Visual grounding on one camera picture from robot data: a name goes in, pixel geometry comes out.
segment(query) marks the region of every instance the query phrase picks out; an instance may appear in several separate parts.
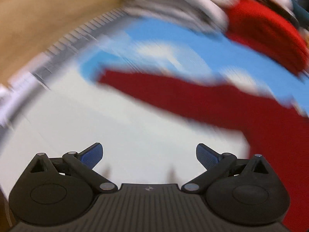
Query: silver screw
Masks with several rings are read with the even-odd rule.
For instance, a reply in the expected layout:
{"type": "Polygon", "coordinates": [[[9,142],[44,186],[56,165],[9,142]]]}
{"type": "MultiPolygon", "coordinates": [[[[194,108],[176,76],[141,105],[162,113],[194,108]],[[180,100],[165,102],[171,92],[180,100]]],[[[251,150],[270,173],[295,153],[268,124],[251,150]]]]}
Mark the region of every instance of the silver screw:
{"type": "Polygon", "coordinates": [[[114,187],[115,187],[115,184],[111,182],[105,182],[100,185],[100,188],[102,190],[112,190],[114,189],[114,187]]]}
{"type": "Polygon", "coordinates": [[[188,183],[184,186],[184,189],[185,190],[188,190],[188,191],[196,191],[200,188],[199,185],[195,184],[195,183],[188,183]]]}

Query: red object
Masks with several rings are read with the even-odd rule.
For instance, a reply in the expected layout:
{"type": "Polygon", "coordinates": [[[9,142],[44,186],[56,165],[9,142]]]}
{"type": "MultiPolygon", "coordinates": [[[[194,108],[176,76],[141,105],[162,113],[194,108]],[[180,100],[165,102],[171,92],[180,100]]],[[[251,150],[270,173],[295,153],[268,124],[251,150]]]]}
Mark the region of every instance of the red object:
{"type": "Polygon", "coordinates": [[[305,41],[297,29],[276,12],[254,0],[240,0],[225,12],[229,18],[226,32],[229,39],[269,56],[294,75],[307,68],[305,41]]]}
{"type": "Polygon", "coordinates": [[[171,77],[110,70],[98,81],[180,116],[241,130],[250,144],[250,156],[263,154],[290,194],[284,224],[292,231],[309,228],[309,120],[294,108],[229,84],[201,86],[171,77]]]}

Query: pile of clothes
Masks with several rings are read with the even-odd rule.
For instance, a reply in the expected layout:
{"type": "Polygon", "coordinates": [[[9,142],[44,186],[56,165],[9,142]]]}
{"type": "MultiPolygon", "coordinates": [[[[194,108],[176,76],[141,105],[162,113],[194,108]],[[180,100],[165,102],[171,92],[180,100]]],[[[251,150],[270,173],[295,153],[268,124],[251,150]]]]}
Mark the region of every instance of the pile of clothes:
{"type": "Polygon", "coordinates": [[[309,71],[309,13],[295,0],[125,0],[124,10],[198,32],[223,32],[296,76],[309,71]]]}

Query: crumpled cloth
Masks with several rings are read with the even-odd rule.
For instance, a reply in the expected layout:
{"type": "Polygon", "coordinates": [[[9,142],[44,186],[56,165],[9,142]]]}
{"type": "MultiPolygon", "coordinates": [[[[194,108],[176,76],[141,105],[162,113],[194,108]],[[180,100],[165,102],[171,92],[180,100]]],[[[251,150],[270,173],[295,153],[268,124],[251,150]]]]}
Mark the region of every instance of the crumpled cloth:
{"type": "MultiPolygon", "coordinates": [[[[237,2],[221,4],[230,7],[237,2]]],[[[228,27],[225,12],[211,0],[126,0],[123,9],[129,15],[154,17],[200,32],[225,32],[228,27]]]]}

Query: ribbed black surface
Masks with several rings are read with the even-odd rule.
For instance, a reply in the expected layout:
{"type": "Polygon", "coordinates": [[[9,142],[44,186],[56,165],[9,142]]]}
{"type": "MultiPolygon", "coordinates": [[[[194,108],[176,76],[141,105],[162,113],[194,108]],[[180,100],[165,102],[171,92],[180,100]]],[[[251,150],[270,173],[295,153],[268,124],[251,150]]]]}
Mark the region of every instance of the ribbed black surface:
{"type": "Polygon", "coordinates": [[[87,214],[55,227],[19,223],[12,232],[287,232],[281,224],[242,227],[212,214],[200,196],[180,192],[177,185],[123,184],[102,194],[87,214]]]}

